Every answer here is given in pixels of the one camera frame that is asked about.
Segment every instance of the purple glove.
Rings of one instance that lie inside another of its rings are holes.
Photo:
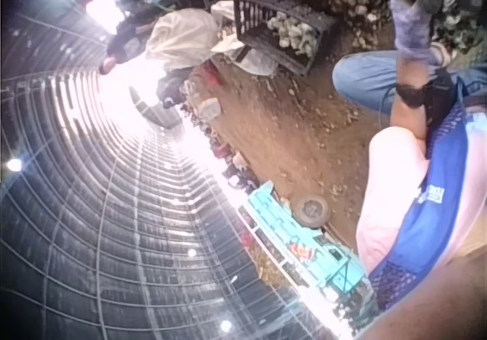
[[[390,0],[394,27],[395,45],[406,59],[435,63],[429,50],[431,14],[424,11],[416,0]]]

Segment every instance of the dirt ground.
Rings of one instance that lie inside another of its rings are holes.
[[[377,114],[346,103],[334,90],[333,66],[353,53],[344,30],[333,53],[306,78],[280,71],[274,78],[247,74],[216,59],[225,87],[208,90],[196,78],[203,100],[217,97],[223,114],[212,127],[243,153],[262,182],[292,202],[319,193],[332,215],[328,230],[356,250],[355,230],[368,175],[368,143],[379,130]],[[391,49],[391,28],[379,35]]]

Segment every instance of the jeans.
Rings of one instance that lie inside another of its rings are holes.
[[[333,69],[335,89],[353,103],[390,115],[396,91],[397,51],[363,52],[346,56]],[[430,66],[433,75],[436,66]],[[487,59],[474,68],[450,71],[460,98],[487,90]]]

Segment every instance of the blue apron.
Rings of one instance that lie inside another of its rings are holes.
[[[467,95],[460,86],[459,95]],[[369,275],[377,304],[389,309],[434,268],[450,242],[457,219],[468,154],[461,101],[433,134],[428,173],[389,254]]]

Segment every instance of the hand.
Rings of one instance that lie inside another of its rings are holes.
[[[429,50],[431,14],[422,8],[418,0],[390,0],[395,45],[404,59],[433,62]]]

